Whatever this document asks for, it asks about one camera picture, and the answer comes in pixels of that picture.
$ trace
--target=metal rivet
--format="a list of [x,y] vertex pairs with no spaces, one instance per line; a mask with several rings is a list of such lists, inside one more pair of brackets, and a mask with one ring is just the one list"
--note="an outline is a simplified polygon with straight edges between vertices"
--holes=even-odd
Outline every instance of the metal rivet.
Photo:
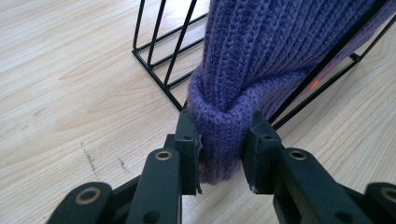
[[383,187],[381,188],[381,194],[384,198],[396,203],[396,189]]
[[172,158],[172,153],[170,151],[160,151],[155,154],[155,159],[159,161],[167,161]]
[[306,155],[299,150],[292,150],[291,152],[289,152],[289,156],[297,161],[304,161],[307,158]]
[[[93,195],[92,196],[90,195],[89,198],[85,198],[84,194],[87,193],[93,193]],[[92,203],[99,198],[100,194],[101,194],[101,190],[99,188],[95,188],[95,187],[86,188],[76,196],[76,203],[78,204]]]

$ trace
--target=screw hole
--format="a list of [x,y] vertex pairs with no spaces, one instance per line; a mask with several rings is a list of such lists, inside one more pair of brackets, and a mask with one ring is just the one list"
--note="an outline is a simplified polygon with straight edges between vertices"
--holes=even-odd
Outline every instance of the screw hole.
[[160,213],[157,211],[147,212],[143,216],[144,223],[157,223],[160,220]]
[[76,203],[77,204],[88,204],[93,203],[96,199],[99,198],[101,191],[99,188],[89,187],[84,189],[76,196]]
[[172,158],[172,153],[169,151],[160,151],[155,154],[155,158],[159,161],[167,161]]
[[335,213],[335,217],[344,223],[351,223],[353,220],[352,216],[345,212],[337,212]]
[[381,194],[384,198],[396,203],[396,189],[384,187],[381,189]]
[[291,151],[289,153],[289,156],[298,161],[306,160],[306,155],[302,151],[298,150]]

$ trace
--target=floor scratch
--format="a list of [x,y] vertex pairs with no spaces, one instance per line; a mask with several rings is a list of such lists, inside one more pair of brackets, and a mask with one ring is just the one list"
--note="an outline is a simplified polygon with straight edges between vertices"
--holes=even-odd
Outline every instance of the floor scratch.
[[117,158],[117,159],[119,159],[120,166],[121,166],[122,170],[124,172],[126,172],[126,173],[130,173],[129,170],[127,170],[126,167],[125,167],[125,162],[122,159],[120,159],[120,158]]
[[92,169],[93,173],[94,173],[95,176],[96,176],[96,179],[99,181],[99,176],[98,176],[98,174],[96,173],[96,167],[95,167],[95,165],[93,164],[93,162],[94,162],[93,157],[87,152],[87,149],[85,149],[84,142],[81,142],[81,147],[82,147],[82,149],[84,150],[85,157],[87,157],[88,162],[90,163],[91,169]]
[[35,112],[35,113],[33,114],[33,116],[36,117],[36,116],[40,115],[41,112],[43,112],[43,111],[46,110],[46,109],[47,109],[46,107],[39,109],[37,112]]

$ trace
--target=wire magazine rack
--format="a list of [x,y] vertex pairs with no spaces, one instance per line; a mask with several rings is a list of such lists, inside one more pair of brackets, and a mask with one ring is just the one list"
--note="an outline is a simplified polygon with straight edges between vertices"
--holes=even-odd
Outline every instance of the wire magazine rack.
[[[197,0],[191,0],[186,18],[183,22],[183,25],[175,28],[174,30],[158,36],[161,21],[163,18],[163,12],[165,9],[166,0],[161,0],[160,8],[158,11],[158,15],[156,18],[156,23],[154,26],[153,35],[151,37],[151,41],[143,44],[142,46],[137,46],[137,40],[139,37],[139,30],[142,23],[142,15],[145,6],[145,0],[140,1],[136,27],[134,30],[134,42],[133,42],[133,50],[132,54],[136,57],[136,59],[143,65],[149,75],[154,79],[154,81],[158,84],[158,86],[163,90],[166,96],[171,100],[171,102],[175,105],[178,110],[182,110],[187,106],[187,100],[182,105],[175,95],[171,92],[173,88],[188,80],[191,76],[192,71],[189,73],[176,78],[173,81],[170,81],[170,77],[172,75],[172,71],[175,66],[175,62],[177,60],[177,56],[198,47],[201,43],[204,42],[204,38],[198,38],[193,41],[189,45],[185,47],[181,47],[183,43],[184,36],[189,28],[189,26],[194,25],[199,21],[203,21],[207,17],[207,13],[198,16],[195,19],[191,19],[192,13],[196,6]],[[352,53],[349,58],[351,62],[343,67],[340,71],[338,71],[334,76],[328,79],[325,83],[323,83],[319,88],[315,91],[311,92],[305,99],[303,99],[299,104],[297,104],[293,109],[291,109],[288,113],[285,114],[285,110],[289,108],[289,106],[304,92],[304,90],[312,83],[315,78],[320,75],[323,69],[332,61],[332,59],[356,36],[356,34],[363,29],[363,27],[375,16],[377,13],[380,13],[381,8],[387,3],[387,1],[376,1],[372,8],[367,11],[363,17],[361,17],[356,24],[352,26],[352,28],[341,38],[341,40],[334,46],[334,48],[328,52],[328,54],[322,59],[322,61],[316,66],[316,68],[305,78],[305,80],[297,87],[297,89],[285,100],[285,102],[280,106],[280,108],[275,112],[275,114],[269,118],[269,122],[274,126],[275,129],[280,128],[283,124],[289,121],[293,116],[295,116],[298,112],[300,112],[303,108],[305,108],[309,103],[311,103],[316,97],[318,97],[322,92],[327,90],[335,81],[337,81],[340,77],[346,74],[351,68],[353,68],[356,64],[361,62],[361,60],[367,55],[368,52],[375,46],[375,44],[379,41],[379,39],[387,32],[387,30],[392,26],[394,22],[396,22],[396,15],[390,19],[387,25],[382,29],[382,31],[377,35],[377,37],[373,40],[373,42],[367,47],[367,49],[361,54]],[[178,34],[178,40],[173,53],[161,58],[157,62],[153,62],[153,51],[156,44],[159,44],[166,40],[167,38]],[[148,50],[148,57],[145,60],[141,55],[142,52]],[[164,65],[165,63],[169,63],[168,68],[166,69],[166,75],[164,80],[162,81],[159,76],[156,74],[155,69]]]

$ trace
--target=light wood grain floor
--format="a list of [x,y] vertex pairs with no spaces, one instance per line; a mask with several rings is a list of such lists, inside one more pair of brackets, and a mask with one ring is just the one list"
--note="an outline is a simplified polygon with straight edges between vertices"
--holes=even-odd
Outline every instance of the light wood grain floor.
[[[159,1],[147,1],[141,43]],[[162,32],[188,4],[169,1]],[[177,110],[131,54],[138,1],[0,2],[0,223],[44,223],[72,188],[113,188],[139,175],[173,133]],[[200,3],[196,15],[207,10]],[[204,24],[186,36],[202,36]],[[157,55],[172,51],[164,43]],[[279,133],[312,152],[340,183],[364,191],[396,183],[396,27],[351,73]],[[200,60],[184,56],[175,70]],[[187,84],[176,88],[183,100]],[[240,172],[183,197],[184,223],[277,223],[272,197],[253,195]]]

